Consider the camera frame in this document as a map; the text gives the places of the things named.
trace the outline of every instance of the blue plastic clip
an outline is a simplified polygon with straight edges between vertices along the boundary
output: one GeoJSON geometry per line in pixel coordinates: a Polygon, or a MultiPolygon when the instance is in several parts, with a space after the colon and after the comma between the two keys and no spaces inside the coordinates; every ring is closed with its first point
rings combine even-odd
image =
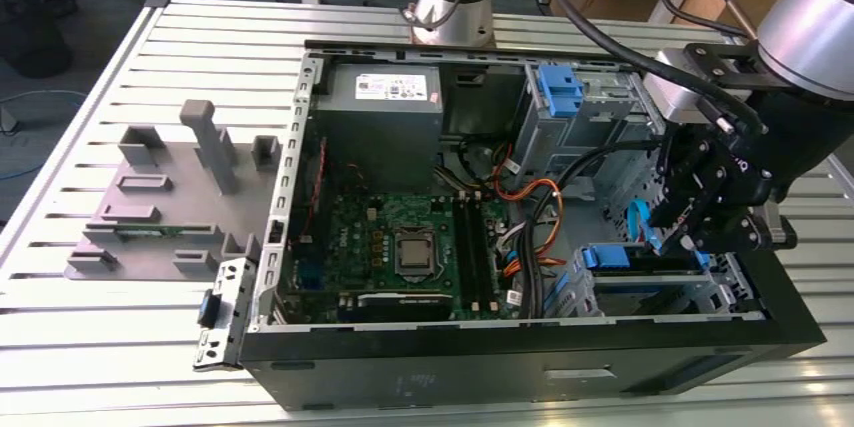
{"type": "Polygon", "coordinates": [[[539,66],[539,86],[552,117],[575,117],[584,100],[584,85],[567,65],[539,66]]]}
{"type": "MultiPolygon", "coordinates": [[[[627,223],[628,223],[628,237],[635,241],[639,236],[638,226],[640,230],[643,230],[643,238],[652,245],[655,250],[660,250],[662,241],[658,240],[658,236],[655,235],[655,229],[650,227],[650,205],[646,203],[646,200],[635,199],[628,204],[628,213],[627,213],[627,223]]],[[[694,257],[697,257],[697,262],[703,270],[709,270],[710,257],[705,252],[694,251],[694,257]]]]}

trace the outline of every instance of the aluminum extrusion table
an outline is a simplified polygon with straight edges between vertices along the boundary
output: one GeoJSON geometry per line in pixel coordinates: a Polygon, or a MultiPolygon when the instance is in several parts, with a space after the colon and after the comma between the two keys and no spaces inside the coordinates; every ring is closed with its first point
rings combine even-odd
{"type": "MultiPolygon", "coordinates": [[[[650,55],[719,39],[688,27],[600,26],[650,55]]],[[[502,48],[598,50],[555,18],[498,15],[495,35],[502,48]]],[[[782,206],[801,245],[778,255],[829,339],[789,360],[676,397],[387,411],[288,413],[247,372],[193,373],[209,284],[69,281],[65,259],[121,161],[127,125],[189,140],[180,105],[203,98],[233,142],[283,133],[310,38],[404,43],[407,29],[390,9],[211,0],[143,9],[0,235],[0,425],[854,425],[854,189],[834,159],[782,206]]]]}

